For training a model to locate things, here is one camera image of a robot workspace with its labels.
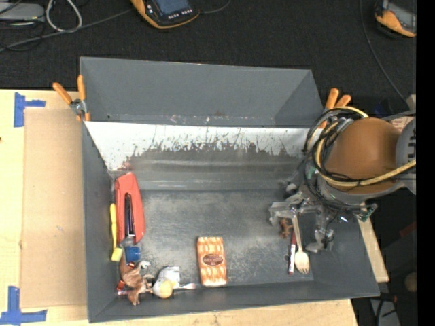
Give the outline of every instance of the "cardboard sheet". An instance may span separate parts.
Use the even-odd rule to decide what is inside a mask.
[[[86,303],[81,124],[70,108],[26,109],[20,303]]]

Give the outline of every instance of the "yellow marker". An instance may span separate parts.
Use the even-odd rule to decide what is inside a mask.
[[[122,248],[117,246],[116,244],[116,230],[117,230],[117,224],[116,224],[116,205],[110,204],[110,220],[111,220],[111,236],[114,240],[114,251],[111,254],[111,260],[119,262],[121,260],[122,256]]]

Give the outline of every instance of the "yellow cable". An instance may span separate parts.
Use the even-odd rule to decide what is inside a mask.
[[[317,165],[321,166],[320,164],[320,152],[324,145],[325,138],[323,138],[319,145],[317,146],[317,150],[315,152],[315,161]],[[323,174],[319,170],[319,174],[331,185],[339,186],[339,187],[357,187],[357,186],[367,186],[367,185],[373,185],[374,183],[378,183],[381,181],[384,181],[390,177],[399,175],[400,173],[403,173],[404,171],[414,167],[416,165],[416,158],[411,160],[410,162],[404,164],[403,166],[400,166],[399,168],[396,168],[388,173],[379,175],[378,177],[373,177],[371,179],[365,179],[362,181],[337,181],[334,179],[331,179],[330,177],[327,177],[325,174]]]

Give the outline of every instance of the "black cable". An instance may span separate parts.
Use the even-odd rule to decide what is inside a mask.
[[[14,2],[12,5],[7,6],[5,9],[0,11],[0,15],[4,14],[7,11],[12,10],[14,7],[16,7],[22,0],[17,0],[16,2]]]
[[[399,97],[404,101],[404,103],[406,104],[406,106],[408,107],[408,103],[406,102],[406,98],[403,97],[402,93],[400,93],[399,89],[396,87],[396,85],[394,84],[394,82],[392,81],[392,79],[389,77],[389,75],[387,74],[387,71],[384,69],[384,67],[381,64],[381,61],[378,59],[378,56],[376,55],[375,50],[373,49],[372,43],[370,42],[370,39],[368,38],[367,35],[367,30],[366,30],[366,26],[364,24],[364,20],[362,17],[362,0],[360,0],[360,17],[361,17],[361,24],[362,24],[362,28],[364,30],[364,34],[366,36],[366,40],[368,43],[368,46],[370,47],[370,51],[372,51],[372,54],[376,60],[376,62],[378,63],[379,67],[381,68],[383,74],[385,75],[385,77],[387,78],[388,82],[391,84],[391,86],[394,88],[394,90],[396,91],[396,93],[399,95]]]
[[[225,5],[217,8],[216,10],[201,11],[201,14],[214,14],[216,12],[222,11],[222,10],[226,9],[228,7],[228,5],[230,5],[230,2],[231,2],[231,0],[228,0]]]
[[[114,19],[116,17],[122,16],[123,14],[127,14],[129,12],[132,12],[131,8],[129,8],[128,10],[125,10],[123,12],[120,12],[119,14],[114,14],[113,16],[110,16],[110,17],[104,18],[102,20],[99,20],[97,22],[93,22],[93,23],[90,23],[90,24],[82,25],[81,27],[73,29],[73,30],[57,31],[57,32],[54,32],[54,33],[51,33],[51,34],[46,34],[46,35],[42,35],[42,36],[39,36],[39,37],[33,37],[33,38],[26,39],[26,40],[23,40],[23,41],[11,43],[10,45],[8,45],[6,47],[0,48],[0,52],[4,52],[4,51],[6,51],[6,50],[8,50],[10,48],[14,48],[16,46],[24,45],[26,43],[31,43],[31,42],[34,42],[34,41],[39,41],[39,40],[42,40],[42,39],[48,39],[49,37],[54,37],[54,36],[63,35],[63,34],[72,34],[72,33],[75,33],[76,31],[80,31],[82,29],[86,29],[86,28],[89,28],[91,26],[98,25],[98,24],[103,23],[103,22],[107,22],[108,20],[111,20],[111,19]]]

